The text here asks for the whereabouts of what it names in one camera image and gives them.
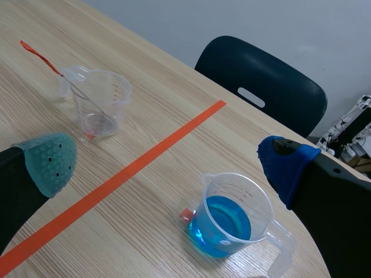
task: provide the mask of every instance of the measuring cup with blue water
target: measuring cup with blue water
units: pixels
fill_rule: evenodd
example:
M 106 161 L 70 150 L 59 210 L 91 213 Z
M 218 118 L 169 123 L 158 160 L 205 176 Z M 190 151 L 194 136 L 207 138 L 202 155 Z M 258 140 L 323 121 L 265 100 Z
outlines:
M 225 258 L 248 245 L 267 239 L 279 248 L 268 271 L 281 277 L 295 251 L 292 235 L 274 219 L 271 202 L 252 180 L 239 174 L 207 174 L 205 191 L 188 226 L 192 241 L 212 257 Z

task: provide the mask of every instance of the plastic measuring cup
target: plastic measuring cup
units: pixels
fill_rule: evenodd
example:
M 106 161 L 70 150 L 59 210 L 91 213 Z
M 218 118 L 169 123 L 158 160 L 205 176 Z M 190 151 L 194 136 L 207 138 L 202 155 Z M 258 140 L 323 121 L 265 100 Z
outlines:
M 203 199 L 188 226 L 193 242 L 213 257 L 227 257 L 246 246 L 269 240 L 280 254 L 268 271 L 281 277 L 291 266 L 293 236 L 274 219 L 271 202 L 252 180 L 239 174 L 207 174 Z
M 114 134 L 123 119 L 123 108 L 129 103 L 130 83 L 110 71 L 89 70 L 80 65 L 62 68 L 60 72 L 88 98 L 82 96 L 64 78 L 59 77 L 59 93 L 67 97 L 72 92 L 80 129 L 91 136 Z

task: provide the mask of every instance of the stirring stick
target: stirring stick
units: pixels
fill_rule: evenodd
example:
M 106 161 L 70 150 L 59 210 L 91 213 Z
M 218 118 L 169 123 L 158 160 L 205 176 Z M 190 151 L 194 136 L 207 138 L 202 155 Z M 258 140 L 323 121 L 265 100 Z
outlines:
M 53 65 L 51 62 L 49 62 L 44 56 L 40 55 L 35 49 L 33 49 L 31 46 L 29 46 L 28 44 L 26 44 L 24 41 L 20 41 L 21 45 L 23 46 L 23 48 L 25 48 L 25 50 L 31 52 L 32 54 L 35 54 L 36 56 L 40 57 L 41 60 L 43 60 L 45 62 L 45 64 L 47 64 L 56 74 L 60 75 L 61 77 L 64 78 L 64 80 L 66 80 L 73 88 L 76 89 L 76 91 L 78 91 L 80 95 L 78 95 L 80 98 L 84 99 L 84 100 L 87 100 L 89 101 L 90 103 L 92 103 L 96 108 L 98 108 L 98 110 L 100 112 L 103 113 L 103 116 L 106 117 L 107 119 L 111 120 L 112 122 L 114 122 L 114 119 L 112 119 L 110 116 L 108 116 L 98 105 L 96 105 L 82 90 L 80 90 L 79 88 L 76 87 L 75 84 L 73 84 L 71 81 L 69 81 L 63 74 L 61 74 Z M 94 138 L 93 136 L 91 136 L 90 134 L 85 134 L 89 139 L 92 139 Z

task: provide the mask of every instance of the chair backrest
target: chair backrest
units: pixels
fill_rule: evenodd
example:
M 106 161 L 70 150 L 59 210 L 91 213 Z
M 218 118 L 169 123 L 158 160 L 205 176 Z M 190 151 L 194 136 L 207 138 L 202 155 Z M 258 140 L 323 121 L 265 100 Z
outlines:
M 327 108 L 325 92 L 310 78 L 232 36 L 211 41 L 195 69 L 303 137 L 313 131 Z M 263 100 L 265 106 L 239 94 L 239 88 Z

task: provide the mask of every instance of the white wall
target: white wall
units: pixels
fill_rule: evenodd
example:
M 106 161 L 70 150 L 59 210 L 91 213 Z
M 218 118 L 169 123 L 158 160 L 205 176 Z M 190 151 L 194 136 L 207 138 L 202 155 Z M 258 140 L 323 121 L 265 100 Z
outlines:
M 221 35 L 247 41 L 318 83 L 328 108 L 313 136 L 371 94 L 370 0 L 85 0 L 194 67 Z

